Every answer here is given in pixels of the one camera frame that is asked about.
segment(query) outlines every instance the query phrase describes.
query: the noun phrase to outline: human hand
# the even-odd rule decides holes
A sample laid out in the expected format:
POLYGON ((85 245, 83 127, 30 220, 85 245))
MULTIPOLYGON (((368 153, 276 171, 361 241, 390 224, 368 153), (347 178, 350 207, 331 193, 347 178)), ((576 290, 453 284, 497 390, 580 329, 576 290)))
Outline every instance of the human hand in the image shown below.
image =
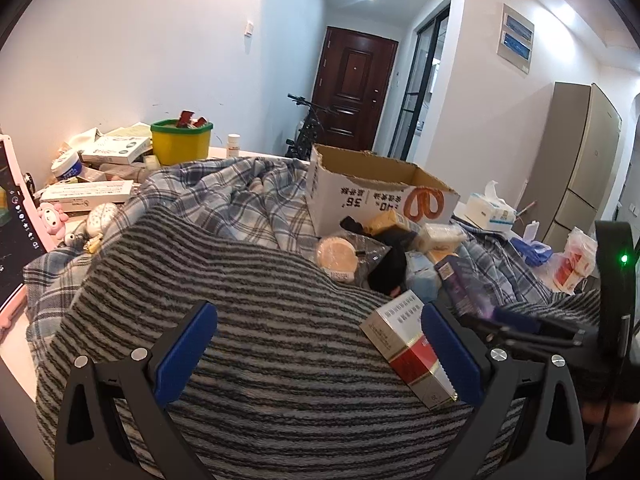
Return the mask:
MULTIPOLYGON (((582 406, 582 420, 592 426, 599 426, 604 419, 604 411, 607 403, 585 402, 582 406)), ((626 440, 638 423, 640 417, 640 404, 630 402, 619 402, 614 400, 607 418, 607 427, 598 458, 591 471, 597 471, 609 465, 618 455, 626 440)))

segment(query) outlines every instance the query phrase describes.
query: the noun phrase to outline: refrigerator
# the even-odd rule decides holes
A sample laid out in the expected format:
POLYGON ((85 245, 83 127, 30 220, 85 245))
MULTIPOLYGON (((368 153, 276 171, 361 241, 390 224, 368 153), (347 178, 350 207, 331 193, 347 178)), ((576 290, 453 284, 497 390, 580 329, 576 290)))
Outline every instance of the refrigerator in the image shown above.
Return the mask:
POLYGON ((577 227, 589 233, 604 199, 618 147, 622 119, 602 90, 557 82, 545 131, 518 211, 514 231, 540 222, 536 239, 562 252, 577 227))

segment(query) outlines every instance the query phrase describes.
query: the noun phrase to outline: pink tablet case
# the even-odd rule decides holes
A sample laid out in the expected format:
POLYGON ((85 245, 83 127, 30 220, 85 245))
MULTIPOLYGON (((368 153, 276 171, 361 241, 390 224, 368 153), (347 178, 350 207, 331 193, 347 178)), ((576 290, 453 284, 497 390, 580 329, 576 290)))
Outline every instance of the pink tablet case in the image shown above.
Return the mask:
MULTIPOLYGON (((37 238, 37 241, 41 244, 41 246, 46 251, 51 251, 55 248, 55 244, 53 240, 49 237, 47 232, 45 231, 44 225, 36 212, 36 207, 31 199, 31 195, 29 194, 29 190, 27 189, 26 184, 24 183, 24 179, 22 178, 22 173, 20 172, 20 167, 18 166, 18 161, 15 158, 14 148, 11 144, 11 138, 9 136, 0 134, 0 148, 4 148, 4 152, 6 154, 6 158, 9 162, 9 171, 13 178, 14 184, 20 188, 20 192, 23 196, 22 209, 25 214, 29 217, 30 223, 33 227, 33 235, 37 238)), ((12 207, 10 203, 10 197, 7 197, 8 206, 12 207)), ((4 308, 0 310, 0 340, 4 337, 4 333, 11 326, 12 319, 16 316, 18 312, 20 312, 21 306, 24 304, 27 296, 27 291, 24 285, 20 285, 15 292, 13 292, 8 298, 8 303, 5 304, 4 308)), ((7 298, 0 298, 0 305, 4 303, 7 298)))

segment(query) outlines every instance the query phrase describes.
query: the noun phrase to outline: dark red door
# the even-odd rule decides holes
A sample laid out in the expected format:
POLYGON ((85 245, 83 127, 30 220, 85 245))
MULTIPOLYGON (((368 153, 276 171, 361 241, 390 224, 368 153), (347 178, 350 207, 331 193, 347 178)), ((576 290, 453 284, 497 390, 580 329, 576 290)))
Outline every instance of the dark red door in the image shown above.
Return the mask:
POLYGON ((376 137, 398 42, 345 28, 327 27, 313 101, 321 114, 321 144, 370 150, 376 137))

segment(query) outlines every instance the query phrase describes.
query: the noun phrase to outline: pretzel logo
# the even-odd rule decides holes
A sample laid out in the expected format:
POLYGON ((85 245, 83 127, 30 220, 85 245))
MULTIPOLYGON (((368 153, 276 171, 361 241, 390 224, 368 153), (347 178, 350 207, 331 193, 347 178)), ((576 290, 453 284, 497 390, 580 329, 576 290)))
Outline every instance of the pretzel logo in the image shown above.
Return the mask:
POLYGON ((444 195, 441 191, 437 189, 431 189, 429 187, 417 187, 411 193, 409 193, 409 196, 404 203, 404 216, 406 216, 413 222, 419 222, 422 217, 433 220, 442 214, 443 209, 444 195), (431 210, 432 196, 434 197, 434 199, 436 199, 436 203, 438 205, 436 211, 431 210), (417 203, 418 209, 418 213, 415 215, 411 214, 411 209, 414 205, 414 202, 417 203))

